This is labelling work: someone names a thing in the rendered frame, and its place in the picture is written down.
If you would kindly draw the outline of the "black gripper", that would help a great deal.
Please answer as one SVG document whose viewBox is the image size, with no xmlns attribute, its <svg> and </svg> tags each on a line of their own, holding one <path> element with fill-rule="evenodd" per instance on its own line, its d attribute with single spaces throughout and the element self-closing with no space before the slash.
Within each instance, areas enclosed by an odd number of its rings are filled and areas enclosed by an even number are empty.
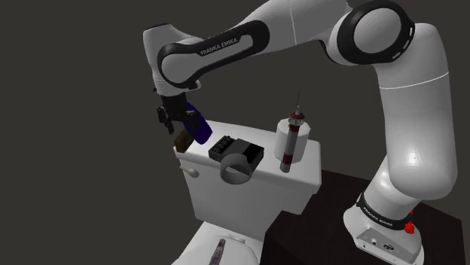
<svg viewBox="0 0 470 265">
<path fill-rule="evenodd" d="M 185 93 L 176 96 L 161 96 L 163 105 L 157 108 L 158 120 L 172 135 L 174 133 L 173 121 L 183 122 L 187 116 L 187 98 Z"/>
</svg>

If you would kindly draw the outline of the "brown rectangular block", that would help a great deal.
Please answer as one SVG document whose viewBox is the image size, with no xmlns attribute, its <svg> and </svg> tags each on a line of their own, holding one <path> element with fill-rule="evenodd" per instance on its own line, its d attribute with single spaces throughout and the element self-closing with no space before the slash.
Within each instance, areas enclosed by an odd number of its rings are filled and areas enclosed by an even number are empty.
<svg viewBox="0 0 470 265">
<path fill-rule="evenodd" d="M 186 129 L 183 129 L 173 142 L 175 150 L 179 153 L 184 153 L 194 142 L 194 138 Z"/>
</svg>

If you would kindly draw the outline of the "dark blue bottle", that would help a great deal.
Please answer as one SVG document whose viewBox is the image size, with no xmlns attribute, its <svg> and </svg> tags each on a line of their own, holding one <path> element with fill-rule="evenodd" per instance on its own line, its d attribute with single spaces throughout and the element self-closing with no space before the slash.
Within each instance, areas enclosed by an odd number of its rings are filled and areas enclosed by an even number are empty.
<svg viewBox="0 0 470 265">
<path fill-rule="evenodd" d="M 212 129 L 202 114 L 190 102 L 187 102 L 186 107 L 184 127 L 198 144 L 204 145 L 209 140 Z"/>
</svg>

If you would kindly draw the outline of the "black box with knobs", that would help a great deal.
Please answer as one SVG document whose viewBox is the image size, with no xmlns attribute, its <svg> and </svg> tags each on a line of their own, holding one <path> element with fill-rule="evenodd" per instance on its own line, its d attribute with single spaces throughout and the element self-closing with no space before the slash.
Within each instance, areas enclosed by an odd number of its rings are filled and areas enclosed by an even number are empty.
<svg viewBox="0 0 470 265">
<path fill-rule="evenodd" d="M 264 158 L 264 148 L 247 142 L 243 139 L 233 139 L 230 136 L 222 136 L 208 151 L 212 160 L 221 162 L 230 154 L 241 154 L 254 171 Z"/>
</svg>

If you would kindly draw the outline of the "white toilet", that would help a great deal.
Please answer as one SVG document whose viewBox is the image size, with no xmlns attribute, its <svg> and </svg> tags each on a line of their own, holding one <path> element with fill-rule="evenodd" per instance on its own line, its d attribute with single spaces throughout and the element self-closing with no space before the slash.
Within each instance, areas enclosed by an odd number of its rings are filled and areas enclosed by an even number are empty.
<svg viewBox="0 0 470 265">
<path fill-rule="evenodd" d="M 176 153 L 196 219 L 202 222 L 171 265 L 208 265 L 218 241 L 226 244 L 220 265 L 260 265 L 264 234 L 282 211 L 299 215 L 322 184 L 320 144 L 307 140 L 302 160 L 284 173 L 273 154 L 276 131 L 209 122 L 212 135 Z M 264 148 L 264 158 L 244 184 L 228 184 L 209 149 L 222 137 L 243 139 Z"/>
</svg>

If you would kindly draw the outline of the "white paper roll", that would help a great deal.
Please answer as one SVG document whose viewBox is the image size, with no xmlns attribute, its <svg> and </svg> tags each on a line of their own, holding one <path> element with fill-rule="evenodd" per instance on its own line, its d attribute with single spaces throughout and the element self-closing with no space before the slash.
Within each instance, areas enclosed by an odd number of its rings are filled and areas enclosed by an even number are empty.
<svg viewBox="0 0 470 265">
<path fill-rule="evenodd" d="M 273 154 L 278 160 L 281 160 L 284 155 L 285 143 L 287 141 L 287 136 L 288 136 L 288 131 L 289 131 L 288 125 L 289 125 L 288 118 L 281 120 L 277 124 Z M 292 164 L 298 163 L 302 160 L 305 148 L 307 146 L 307 140 L 309 138 L 309 134 L 310 134 L 310 126 L 308 125 L 307 122 L 304 122 L 300 126 L 300 129 L 298 132 L 298 138 L 297 138 L 296 145 L 295 145 L 295 152 L 293 154 L 293 158 L 291 162 Z"/>
</svg>

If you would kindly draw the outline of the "dark patterned stick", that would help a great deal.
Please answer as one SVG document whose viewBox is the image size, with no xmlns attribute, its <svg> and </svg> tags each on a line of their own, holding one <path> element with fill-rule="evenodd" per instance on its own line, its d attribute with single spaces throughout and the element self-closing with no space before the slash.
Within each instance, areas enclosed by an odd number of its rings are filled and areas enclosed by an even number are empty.
<svg viewBox="0 0 470 265">
<path fill-rule="evenodd" d="M 221 259 L 222 259 L 223 253 L 224 253 L 225 244 L 226 244 L 225 239 L 220 239 L 218 241 L 218 244 L 217 244 L 212 256 L 210 257 L 208 265 L 220 265 Z"/>
</svg>

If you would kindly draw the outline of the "dark robot stand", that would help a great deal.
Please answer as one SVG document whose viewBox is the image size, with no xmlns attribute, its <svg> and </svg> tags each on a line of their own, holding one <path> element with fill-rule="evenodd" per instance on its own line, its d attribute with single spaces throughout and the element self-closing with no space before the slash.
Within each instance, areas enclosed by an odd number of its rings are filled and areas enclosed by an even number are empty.
<svg viewBox="0 0 470 265">
<path fill-rule="evenodd" d="M 322 185 L 300 215 L 280 212 L 264 239 L 260 265 L 390 265 L 358 249 L 343 224 L 343 213 L 369 181 L 322 171 Z M 460 219 L 420 203 L 414 209 L 423 265 L 470 265 L 465 262 Z"/>
</svg>

